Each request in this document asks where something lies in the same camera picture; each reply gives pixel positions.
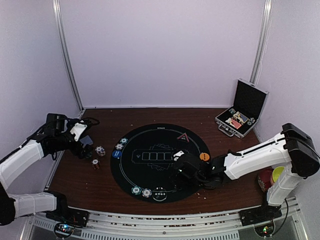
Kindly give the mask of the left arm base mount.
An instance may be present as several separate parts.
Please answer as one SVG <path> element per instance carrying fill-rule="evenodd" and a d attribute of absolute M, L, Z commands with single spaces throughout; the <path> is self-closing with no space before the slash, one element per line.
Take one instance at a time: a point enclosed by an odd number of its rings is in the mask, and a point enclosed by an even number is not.
<path fill-rule="evenodd" d="M 57 222 L 64 222 L 77 228 L 84 228 L 87 226 L 90 213 L 86 210 L 69 208 L 66 212 L 59 210 L 46 211 L 45 216 Z"/>

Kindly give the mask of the green-white single poker chip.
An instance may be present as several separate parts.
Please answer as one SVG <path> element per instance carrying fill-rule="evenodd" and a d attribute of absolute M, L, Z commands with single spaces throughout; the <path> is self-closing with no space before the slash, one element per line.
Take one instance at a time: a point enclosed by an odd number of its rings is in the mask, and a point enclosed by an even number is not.
<path fill-rule="evenodd" d="M 123 145 L 126 144 L 127 142 L 128 142 L 127 138 L 121 138 L 120 139 L 120 143 L 123 144 Z"/>

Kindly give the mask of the blue round blind button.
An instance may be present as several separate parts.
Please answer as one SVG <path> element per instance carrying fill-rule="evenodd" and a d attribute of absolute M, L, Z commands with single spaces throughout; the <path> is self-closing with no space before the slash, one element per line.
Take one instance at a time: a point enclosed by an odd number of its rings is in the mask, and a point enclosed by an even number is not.
<path fill-rule="evenodd" d="M 115 150 L 112 152 L 112 157 L 119 159 L 122 156 L 122 151 L 121 150 Z"/>

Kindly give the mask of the orange round dealer button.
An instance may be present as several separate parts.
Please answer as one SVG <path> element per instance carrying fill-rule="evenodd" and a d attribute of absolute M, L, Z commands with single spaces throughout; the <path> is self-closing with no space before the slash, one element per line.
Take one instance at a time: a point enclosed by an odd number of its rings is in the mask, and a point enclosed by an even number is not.
<path fill-rule="evenodd" d="M 199 158 L 202 160 L 202 161 L 209 161 L 210 160 L 210 155 L 206 152 L 202 152 L 200 155 L 199 155 Z"/>

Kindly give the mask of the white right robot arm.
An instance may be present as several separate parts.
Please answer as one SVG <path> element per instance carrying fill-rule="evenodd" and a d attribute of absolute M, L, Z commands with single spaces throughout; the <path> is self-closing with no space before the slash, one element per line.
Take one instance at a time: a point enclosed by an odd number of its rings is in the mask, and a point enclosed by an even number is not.
<path fill-rule="evenodd" d="M 259 220 L 268 220 L 301 180 L 320 169 L 320 156 L 312 138 L 292 123 L 282 126 L 273 138 L 245 150 L 201 159 L 183 150 L 172 154 L 174 180 L 179 187 L 196 185 L 215 189 L 251 172 L 284 164 L 284 170 L 266 193 L 266 202 L 256 210 Z"/>

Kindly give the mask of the red triangular button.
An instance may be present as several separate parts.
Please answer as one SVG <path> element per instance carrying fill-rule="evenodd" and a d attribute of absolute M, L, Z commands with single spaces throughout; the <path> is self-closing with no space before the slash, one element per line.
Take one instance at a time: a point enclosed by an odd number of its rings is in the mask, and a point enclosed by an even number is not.
<path fill-rule="evenodd" d="M 182 141 L 182 142 L 186 142 L 186 143 L 190 142 L 187 133 L 183 133 L 182 135 L 178 136 L 176 139 L 179 141 Z"/>

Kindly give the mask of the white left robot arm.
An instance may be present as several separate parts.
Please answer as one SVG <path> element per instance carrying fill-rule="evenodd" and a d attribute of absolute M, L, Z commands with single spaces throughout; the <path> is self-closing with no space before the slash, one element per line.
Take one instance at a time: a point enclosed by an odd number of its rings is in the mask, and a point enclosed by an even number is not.
<path fill-rule="evenodd" d="M 9 186 L 17 177 L 37 161 L 50 155 L 56 160 L 57 153 L 69 150 L 79 159 L 89 157 L 93 151 L 90 144 L 80 141 L 82 135 L 99 120 L 91 117 L 69 118 L 49 113 L 46 122 L 15 150 L 0 160 L 0 224 L 12 223 L 20 217 L 45 213 L 46 217 L 65 222 L 78 228 L 87 225 L 89 212 L 70 208 L 67 197 L 56 191 L 11 194 Z"/>

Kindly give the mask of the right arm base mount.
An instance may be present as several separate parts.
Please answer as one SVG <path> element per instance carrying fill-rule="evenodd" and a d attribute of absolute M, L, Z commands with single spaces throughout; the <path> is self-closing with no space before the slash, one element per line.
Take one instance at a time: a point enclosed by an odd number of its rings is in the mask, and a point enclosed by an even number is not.
<path fill-rule="evenodd" d="M 282 216 L 279 207 L 274 206 L 259 206 L 255 208 L 241 210 L 239 217 L 242 226 L 255 225 L 262 222 L 271 221 L 274 218 Z"/>

